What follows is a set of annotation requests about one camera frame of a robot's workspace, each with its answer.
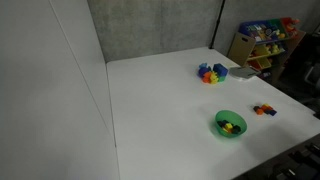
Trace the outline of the green plastic bowl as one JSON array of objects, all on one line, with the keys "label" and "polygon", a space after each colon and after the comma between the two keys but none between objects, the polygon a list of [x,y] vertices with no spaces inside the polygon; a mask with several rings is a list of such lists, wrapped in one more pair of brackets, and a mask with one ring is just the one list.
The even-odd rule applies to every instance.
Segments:
[{"label": "green plastic bowl", "polygon": [[[222,120],[227,120],[232,124],[239,125],[242,129],[241,133],[236,135],[222,134],[218,130],[218,125],[217,125],[217,122]],[[216,114],[214,119],[210,122],[210,130],[212,133],[218,133],[219,135],[224,136],[226,138],[235,138],[235,137],[241,136],[247,130],[247,123],[244,120],[244,118],[239,114],[237,114],[236,112],[233,112],[230,110],[221,110]]]}]

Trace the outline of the black vertical pole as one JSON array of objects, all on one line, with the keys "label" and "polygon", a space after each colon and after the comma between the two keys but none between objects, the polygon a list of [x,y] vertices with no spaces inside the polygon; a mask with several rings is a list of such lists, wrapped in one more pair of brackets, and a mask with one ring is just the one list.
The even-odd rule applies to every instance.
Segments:
[{"label": "black vertical pole", "polygon": [[210,41],[210,44],[209,44],[209,47],[208,47],[209,49],[214,49],[215,39],[216,39],[216,36],[217,36],[218,28],[219,28],[219,25],[220,25],[222,14],[223,14],[225,2],[226,2],[226,0],[221,0],[221,5],[219,7],[219,13],[218,13],[218,16],[217,16],[217,19],[216,19],[216,22],[215,22],[214,31],[213,31],[212,38],[211,38],[211,41]]}]

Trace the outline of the small blocks inside bowl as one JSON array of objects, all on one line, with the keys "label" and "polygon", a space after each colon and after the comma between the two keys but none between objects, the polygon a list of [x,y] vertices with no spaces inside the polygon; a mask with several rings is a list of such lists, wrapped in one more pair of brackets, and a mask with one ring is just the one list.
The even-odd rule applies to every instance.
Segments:
[{"label": "small blocks inside bowl", "polygon": [[236,134],[240,134],[242,129],[239,125],[236,124],[232,124],[227,120],[222,120],[222,121],[218,121],[217,122],[218,125],[218,130],[222,133],[222,134],[227,134],[227,135],[236,135]]}]

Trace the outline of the small yellow orange block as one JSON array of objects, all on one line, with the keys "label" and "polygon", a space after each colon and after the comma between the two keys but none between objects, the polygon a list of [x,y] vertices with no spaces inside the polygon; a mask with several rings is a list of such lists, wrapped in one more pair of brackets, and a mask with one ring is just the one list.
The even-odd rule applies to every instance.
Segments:
[{"label": "small yellow orange block", "polygon": [[269,106],[268,104],[263,104],[263,105],[261,106],[261,109],[262,109],[262,110],[271,110],[272,108],[271,108],[271,106]]}]

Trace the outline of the wooden toy shelf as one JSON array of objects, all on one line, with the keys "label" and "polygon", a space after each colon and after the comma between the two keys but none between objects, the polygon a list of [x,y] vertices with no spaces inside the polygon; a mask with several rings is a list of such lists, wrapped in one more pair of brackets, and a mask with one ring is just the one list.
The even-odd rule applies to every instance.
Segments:
[{"label": "wooden toy shelf", "polygon": [[239,25],[227,57],[238,65],[271,73],[277,80],[285,64],[306,35],[291,17],[249,21]]}]

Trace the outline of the colourful large block pile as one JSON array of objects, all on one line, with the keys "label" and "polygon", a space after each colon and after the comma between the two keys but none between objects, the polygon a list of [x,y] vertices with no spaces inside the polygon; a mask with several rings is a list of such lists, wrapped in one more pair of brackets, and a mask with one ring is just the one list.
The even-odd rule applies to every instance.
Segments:
[{"label": "colourful large block pile", "polygon": [[198,76],[201,78],[203,83],[217,84],[226,79],[228,74],[226,76],[218,76],[218,74],[213,71],[213,66],[209,66],[207,63],[202,63],[199,65]]}]

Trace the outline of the large blue block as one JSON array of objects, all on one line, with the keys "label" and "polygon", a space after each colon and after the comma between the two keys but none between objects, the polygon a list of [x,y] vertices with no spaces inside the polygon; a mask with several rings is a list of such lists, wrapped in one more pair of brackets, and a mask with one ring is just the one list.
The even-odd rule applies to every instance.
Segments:
[{"label": "large blue block", "polygon": [[226,76],[228,74],[228,69],[220,63],[213,66],[213,71],[216,72],[218,76]]}]

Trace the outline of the small blue block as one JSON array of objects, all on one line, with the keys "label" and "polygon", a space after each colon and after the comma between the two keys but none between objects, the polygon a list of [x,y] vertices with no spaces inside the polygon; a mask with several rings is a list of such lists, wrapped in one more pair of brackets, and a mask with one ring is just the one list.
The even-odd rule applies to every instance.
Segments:
[{"label": "small blue block", "polygon": [[275,110],[270,110],[270,109],[267,109],[266,111],[265,111],[265,113],[266,114],[268,114],[268,115],[271,115],[271,116],[275,116],[276,114],[277,114],[277,111],[275,111]]}]

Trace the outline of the small dark red block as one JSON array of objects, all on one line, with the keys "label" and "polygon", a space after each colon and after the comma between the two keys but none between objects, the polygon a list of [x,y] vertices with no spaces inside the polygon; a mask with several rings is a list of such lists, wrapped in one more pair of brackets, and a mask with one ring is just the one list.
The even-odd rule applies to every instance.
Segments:
[{"label": "small dark red block", "polygon": [[256,112],[257,110],[259,110],[260,109],[260,107],[259,106],[254,106],[253,107],[253,110]]}]

